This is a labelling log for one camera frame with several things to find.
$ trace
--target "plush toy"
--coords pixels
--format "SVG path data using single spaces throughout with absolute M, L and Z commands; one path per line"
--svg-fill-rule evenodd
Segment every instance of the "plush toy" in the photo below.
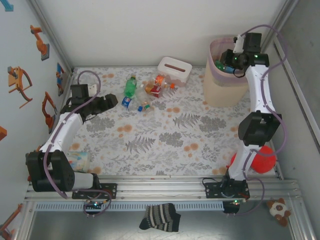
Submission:
M 291 212 L 288 210 L 285 200 L 279 198 L 278 201 L 270 200 L 266 204 L 270 209 L 270 214 L 277 219 L 281 226 L 286 227 L 288 225 L 287 217 L 291 215 Z

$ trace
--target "patterned tablecloth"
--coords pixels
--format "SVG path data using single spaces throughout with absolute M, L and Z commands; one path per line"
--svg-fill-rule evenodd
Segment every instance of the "patterned tablecloth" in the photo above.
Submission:
M 148 81 L 156 68 L 76 68 L 74 83 L 83 70 L 99 75 L 103 96 L 123 92 L 130 74 L 136 74 L 138 84 Z M 250 111 L 250 98 L 247 93 L 234 107 L 210 107 L 204 99 L 204 73 L 204 68 L 193 68 L 187 87 L 152 97 L 154 115 L 128 111 L 120 104 L 97 115 L 80 128 L 70 151 L 90 152 L 89 171 L 98 174 L 224 174 L 240 143 L 238 125 Z M 84 73 L 80 83 L 91 85 L 97 79 Z

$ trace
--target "sock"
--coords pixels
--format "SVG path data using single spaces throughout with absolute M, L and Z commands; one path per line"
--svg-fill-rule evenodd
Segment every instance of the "sock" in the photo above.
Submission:
M 176 213 L 172 221 L 156 225 L 154 226 L 154 228 L 165 231 L 165 232 L 169 232 L 169 233 L 179 232 L 180 217 L 181 215 Z
M 176 217 L 176 209 L 172 203 L 147 206 L 139 228 L 142 230 L 154 228 L 160 224 L 173 222 Z

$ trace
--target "trash can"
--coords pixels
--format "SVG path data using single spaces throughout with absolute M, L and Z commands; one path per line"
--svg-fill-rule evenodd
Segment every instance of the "trash can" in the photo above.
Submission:
M 248 91 L 249 86 L 245 76 L 238 78 L 232 73 L 219 70 L 215 65 L 215 61 L 220 60 L 221 54 L 227 49 L 234 49 L 234 46 L 232 37 L 219 38 L 210 44 L 203 92 L 205 101 L 212 107 L 234 106 Z

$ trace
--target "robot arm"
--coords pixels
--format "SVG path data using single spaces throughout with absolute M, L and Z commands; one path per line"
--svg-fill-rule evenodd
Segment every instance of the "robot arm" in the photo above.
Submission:
M 220 59 L 224 65 L 245 72 L 251 101 L 251 113 L 239 124 L 238 128 L 238 136 L 242 142 L 233 164 L 222 179 L 222 191 L 228 196 L 234 196 L 237 192 L 241 193 L 247 188 L 244 173 L 246 174 L 250 168 L 256 151 L 271 140 L 280 125 L 280 122 L 271 113 L 275 108 L 270 96 L 268 75 L 262 81 L 263 74 L 269 68 L 269 58 L 267 54 L 261 53 L 261 37 L 261 33 L 246 33 L 245 37 L 240 35 L 235 37 L 234 50 L 228 49 Z
M 108 94 L 103 97 L 96 97 L 89 104 L 71 114 L 67 120 L 66 116 L 75 108 L 87 102 L 89 97 L 88 85 L 71 85 L 72 97 L 67 100 L 66 105 L 61 110 L 59 122 L 51 134 L 48 141 L 40 148 L 39 152 L 31 152 L 26 155 L 26 165 L 31 178 L 33 189 L 36 192 L 55 191 L 48 180 L 45 171 L 43 159 L 45 152 L 51 146 L 47 164 L 51 163 L 52 170 L 49 170 L 52 180 L 63 192 L 69 192 L 75 189 L 100 189 L 98 176 L 94 173 L 74 172 L 65 155 L 75 137 L 77 131 L 82 126 L 86 117 L 103 113 L 117 105 L 116 96 Z
M 243 167 L 247 159 L 247 156 L 249 155 L 251 150 L 259 151 L 262 148 L 262 146 L 265 144 L 265 142 L 268 142 L 269 138 L 272 137 L 270 136 L 270 134 L 268 134 L 268 130 L 272 130 L 274 128 L 272 127 L 273 125 L 272 121 L 274 121 L 275 118 L 264 104 L 263 97 L 262 97 L 262 89 L 261 89 L 261 77 L 266 72 L 267 69 L 268 67 L 265 65 L 255 65 L 255 66 L 249 66 L 245 71 L 245 76 L 248 80 L 249 90 L 250 90 L 251 114 L 245 120 L 243 120 L 243 122 L 241 122 L 239 125 L 239 137 L 242 140 L 242 142 L 239 145 L 235 160 L 229 168 L 230 178 L 235 179 L 237 181 L 242 181 L 245 179 L 243 174 Z M 268 75 L 265 76 L 264 78 L 263 90 L 264 90 L 265 99 L 268 103 L 269 108 L 271 108 L 274 111 L 275 108 L 271 101 Z M 253 124 L 251 124 L 250 129 L 248 129 L 249 128 L 248 124 L 253 123 L 253 121 L 254 121 L 254 126 Z M 256 156 L 256 152 L 254 151 L 246 164 L 245 172 L 249 170 L 255 156 Z

